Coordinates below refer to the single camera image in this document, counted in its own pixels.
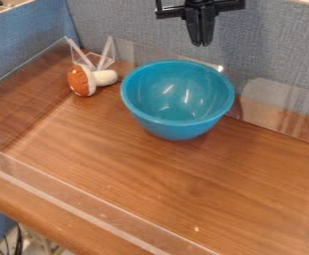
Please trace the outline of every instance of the wooden surface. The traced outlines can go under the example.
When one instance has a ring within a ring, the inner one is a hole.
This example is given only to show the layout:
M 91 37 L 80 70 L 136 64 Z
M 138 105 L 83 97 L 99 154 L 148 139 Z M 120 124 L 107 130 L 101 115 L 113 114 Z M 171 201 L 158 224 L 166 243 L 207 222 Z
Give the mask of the wooden surface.
M 51 79 L 24 87 L 12 78 L 15 90 L 0 91 L 4 152 L 219 254 L 309 255 L 309 143 L 229 117 L 196 139 L 162 140 L 136 124 L 119 85 L 77 98 L 64 86 L 69 59 L 51 60 Z M 4 113 L 24 113 L 24 93 L 44 105 L 16 136 L 19 115 Z M 77 254 L 147 254 L 1 179 L 0 210 Z

